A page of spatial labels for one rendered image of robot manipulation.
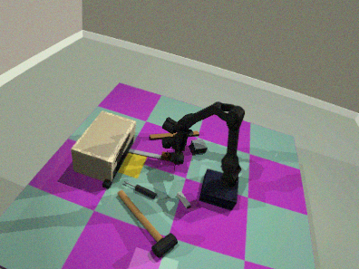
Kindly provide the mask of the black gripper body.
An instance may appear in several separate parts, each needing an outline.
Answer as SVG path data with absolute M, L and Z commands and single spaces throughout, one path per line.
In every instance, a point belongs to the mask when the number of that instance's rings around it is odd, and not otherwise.
M 187 145 L 187 141 L 184 142 L 178 141 L 176 139 L 176 135 L 177 134 L 175 134 L 175 148 L 173 148 L 175 149 L 175 153 L 171 154 L 170 162 L 182 165 L 184 162 L 184 156 L 182 151 L 185 151 L 185 146 Z

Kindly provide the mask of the beige low cabinet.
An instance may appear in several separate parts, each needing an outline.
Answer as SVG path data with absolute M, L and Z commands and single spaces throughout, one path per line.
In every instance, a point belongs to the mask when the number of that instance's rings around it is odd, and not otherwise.
M 138 178 L 147 157 L 129 153 L 135 128 L 136 120 L 102 110 L 71 148 L 73 171 L 102 180 L 106 188 L 118 170 Z

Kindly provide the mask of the brown cylinder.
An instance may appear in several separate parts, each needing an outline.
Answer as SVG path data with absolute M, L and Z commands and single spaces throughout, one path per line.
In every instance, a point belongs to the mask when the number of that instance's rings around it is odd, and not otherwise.
M 135 150 L 135 149 L 129 149 L 129 153 L 137 154 L 137 155 L 141 155 L 141 156 L 145 156 L 145 157 L 150 157 L 150 158 L 155 158 L 155 159 L 166 160 L 166 161 L 170 161 L 170 158 L 171 158 L 171 153 L 163 152 L 163 151 L 162 151 L 161 155 L 158 155 L 158 154 L 139 151 L 139 150 Z

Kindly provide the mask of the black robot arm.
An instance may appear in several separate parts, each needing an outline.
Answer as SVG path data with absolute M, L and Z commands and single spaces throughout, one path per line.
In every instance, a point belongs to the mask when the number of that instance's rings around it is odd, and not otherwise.
M 229 111 L 229 113 L 226 113 L 225 111 Z M 226 121 L 229 129 L 228 152 L 221 161 L 221 167 L 223 169 L 223 174 L 220 180 L 221 186 L 235 189 L 235 185 L 238 181 L 238 174 L 242 169 L 238 164 L 237 157 L 239 127 L 245 115 L 245 111 L 242 107 L 217 101 L 196 113 L 186 114 L 178 122 L 168 117 L 163 123 L 162 128 L 171 134 L 177 132 L 176 139 L 184 142 L 194 133 L 189 129 L 191 126 L 214 114 Z M 175 135 L 173 135 L 173 137 L 163 137 L 162 147 L 165 149 L 169 149 L 170 147 L 175 148 Z

